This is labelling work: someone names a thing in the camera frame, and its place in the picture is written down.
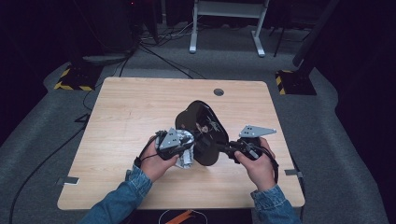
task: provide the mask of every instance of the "denim jacket sleeve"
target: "denim jacket sleeve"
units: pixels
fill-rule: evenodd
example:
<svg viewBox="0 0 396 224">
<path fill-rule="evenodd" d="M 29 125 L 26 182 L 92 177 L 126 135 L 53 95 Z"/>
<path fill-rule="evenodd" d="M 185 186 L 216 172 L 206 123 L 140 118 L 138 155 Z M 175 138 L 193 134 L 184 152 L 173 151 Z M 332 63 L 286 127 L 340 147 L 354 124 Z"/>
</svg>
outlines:
<svg viewBox="0 0 396 224">
<path fill-rule="evenodd" d="M 94 205 L 79 223 L 120 223 L 138 207 L 151 189 L 151 180 L 136 166 L 129 178 Z"/>
<path fill-rule="evenodd" d="M 278 185 L 265 191 L 255 190 L 250 195 L 262 223 L 301 223 Z"/>
</svg>

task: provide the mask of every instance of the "white stand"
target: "white stand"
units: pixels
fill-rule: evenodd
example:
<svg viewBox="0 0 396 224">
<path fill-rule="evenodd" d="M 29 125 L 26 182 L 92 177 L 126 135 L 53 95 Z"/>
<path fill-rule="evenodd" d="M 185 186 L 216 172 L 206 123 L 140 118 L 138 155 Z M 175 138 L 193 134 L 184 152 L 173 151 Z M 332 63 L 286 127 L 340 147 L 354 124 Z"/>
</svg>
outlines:
<svg viewBox="0 0 396 224">
<path fill-rule="evenodd" d="M 226 3 L 226 2 L 206 2 L 195 0 L 194 15 L 192 22 L 192 34 L 190 42 L 190 53 L 197 50 L 197 21 L 198 15 L 206 16 L 224 16 L 224 17 L 243 17 L 259 19 L 256 31 L 252 31 L 254 44 L 260 57 L 264 57 L 264 49 L 259 39 L 264 21 L 265 12 L 267 10 L 268 0 L 263 4 L 245 4 L 245 3 Z"/>
</svg>

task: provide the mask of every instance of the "wooden table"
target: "wooden table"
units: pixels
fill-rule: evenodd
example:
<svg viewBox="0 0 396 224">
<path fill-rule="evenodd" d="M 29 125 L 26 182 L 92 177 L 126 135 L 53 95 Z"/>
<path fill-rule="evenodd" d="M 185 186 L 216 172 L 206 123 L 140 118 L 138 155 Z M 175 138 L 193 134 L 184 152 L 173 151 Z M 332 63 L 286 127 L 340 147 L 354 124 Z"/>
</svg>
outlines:
<svg viewBox="0 0 396 224">
<path fill-rule="evenodd" d="M 217 96 L 214 89 L 222 89 Z M 230 140 L 247 125 L 274 128 L 266 135 L 279 163 L 279 186 L 294 207 L 304 205 L 274 105 L 264 82 L 173 78 L 108 77 L 99 93 L 69 176 L 61 209 L 90 209 L 124 180 L 149 140 L 159 130 L 175 127 L 176 116 L 195 101 L 211 106 Z M 220 153 L 212 166 L 197 161 L 184 170 L 171 167 L 157 180 L 139 209 L 203 209 L 254 207 L 249 193 L 256 189 L 246 169 Z"/>
</svg>

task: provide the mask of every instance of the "denim sleeve cuff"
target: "denim sleeve cuff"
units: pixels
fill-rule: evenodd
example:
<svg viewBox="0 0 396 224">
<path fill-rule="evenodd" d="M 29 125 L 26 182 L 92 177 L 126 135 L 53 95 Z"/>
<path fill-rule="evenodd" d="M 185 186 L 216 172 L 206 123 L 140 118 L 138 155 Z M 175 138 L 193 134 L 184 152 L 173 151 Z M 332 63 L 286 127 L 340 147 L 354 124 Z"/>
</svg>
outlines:
<svg viewBox="0 0 396 224">
<path fill-rule="evenodd" d="M 253 191 L 250 193 L 251 198 L 254 200 L 258 211 L 271 209 L 282 205 L 285 201 L 285 195 L 280 189 L 279 185 L 265 191 Z"/>
<path fill-rule="evenodd" d="M 146 197 L 152 186 L 151 180 L 135 165 L 132 173 L 129 175 L 129 181 L 135 186 L 142 198 Z"/>
</svg>

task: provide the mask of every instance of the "hazard tape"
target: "hazard tape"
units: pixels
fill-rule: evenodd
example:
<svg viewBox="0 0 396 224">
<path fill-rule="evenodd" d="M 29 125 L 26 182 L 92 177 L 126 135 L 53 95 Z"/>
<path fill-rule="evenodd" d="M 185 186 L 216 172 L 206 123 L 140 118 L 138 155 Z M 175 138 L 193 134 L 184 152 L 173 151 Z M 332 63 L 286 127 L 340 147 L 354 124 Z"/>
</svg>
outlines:
<svg viewBox="0 0 396 224">
<path fill-rule="evenodd" d="M 68 65 L 64 72 L 61 74 L 61 77 L 59 78 L 58 82 L 56 83 L 55 87 L 53 89 L 58 90 L 68 90 L 68 91 L 93 91 L 93 88 L 90 86 L 85 86 L 85 85 L 66 85 L 64 84 L 64 81 L 68 78 L 67 75 L 70 76 L 71 74 L 71 65 Z"/>
<path fill-rule="evenodd" d="M 285 95 L 285 94 L 286 94 L 286 91 L 285 91 L 285 87 L 284 87 L 284 85 L 283 85 L 283 83 L 282 83 L 282 78 L 281 78 L 281 76 L 280 76 L 280 73 L 292 73 L 292 71 L 289 71 L 289 70 L 279 70 L 279 71 L 277 71 L 277 72 L 275 73 L 276 85 L 277 85 L 277 88 L 279 89 L 279 93 L 280 93 L 281 95 Z"/>
</svg>

